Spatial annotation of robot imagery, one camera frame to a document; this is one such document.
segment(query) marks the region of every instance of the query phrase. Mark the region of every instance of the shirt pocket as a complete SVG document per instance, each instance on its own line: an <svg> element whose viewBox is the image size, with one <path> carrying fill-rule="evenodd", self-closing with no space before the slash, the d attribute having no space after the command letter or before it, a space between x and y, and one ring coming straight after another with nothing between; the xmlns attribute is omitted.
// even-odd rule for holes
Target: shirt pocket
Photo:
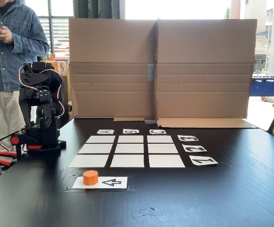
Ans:
<svg viewBox="0 0 274 227"><path fill-rule="evenodd" d="M17 35L27 38L29 26L27 22L12 20L10 24L10 31Z"/></svg>

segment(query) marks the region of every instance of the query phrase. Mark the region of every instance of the cardboard box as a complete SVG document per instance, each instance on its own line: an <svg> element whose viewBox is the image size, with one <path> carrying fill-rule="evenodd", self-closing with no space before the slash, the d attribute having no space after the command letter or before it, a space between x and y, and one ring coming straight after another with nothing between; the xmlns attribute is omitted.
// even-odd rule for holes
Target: cardboard box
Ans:
<svg viewBox="0 0 274 227"><path fill-rule="evenodd" d="M153 117L157 22L70 19L73 115Z"/></svg>
<svg viewBox="0 0 274 227"><path fill-rule="evenodd" d="M158 125L191 127L182 119L203 118L213 127L215 118L247 117L256 20L158 20L157 37Z"/></svg>
<svg viewBox="0 0 274 227"><path fill-rule="evenodd" d="M255 34L256 20L70 19L74 116L250 127Z"/></svg>

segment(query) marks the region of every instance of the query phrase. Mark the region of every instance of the orange block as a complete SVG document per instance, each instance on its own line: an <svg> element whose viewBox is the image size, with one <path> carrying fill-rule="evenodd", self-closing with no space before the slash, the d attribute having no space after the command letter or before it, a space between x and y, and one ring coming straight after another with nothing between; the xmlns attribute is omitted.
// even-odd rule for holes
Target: orange block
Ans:
<svg viewBox="0 0 274 227"><path fill-rule="evenodd" d="M98 183L98 172L95 170L86 171L83 174L83 183L85 185L95 185Z"/></svg>

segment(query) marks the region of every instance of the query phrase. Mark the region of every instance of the pants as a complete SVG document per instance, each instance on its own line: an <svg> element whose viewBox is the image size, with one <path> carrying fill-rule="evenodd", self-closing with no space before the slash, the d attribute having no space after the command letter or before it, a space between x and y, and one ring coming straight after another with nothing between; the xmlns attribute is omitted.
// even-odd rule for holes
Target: pants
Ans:
<svg viewBox="0 0 274 227"><path fill-rule="evenodd" d="M0 91L0 139L20 130L25 122L19 106L19 91ZM1 141L9 150L14 150L10 137Z"/></svg>

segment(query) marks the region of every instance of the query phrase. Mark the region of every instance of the hand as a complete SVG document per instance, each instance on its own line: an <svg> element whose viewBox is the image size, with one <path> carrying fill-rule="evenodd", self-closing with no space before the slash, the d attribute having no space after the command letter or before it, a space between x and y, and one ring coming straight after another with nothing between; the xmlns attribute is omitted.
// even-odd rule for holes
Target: hand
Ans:
<svg viewBox="0 0 274 227"><path fill-rule="evenodd" d="M4 44L12 44L14 42L13 34L5 26L0 27L0 41Z"/></svg>

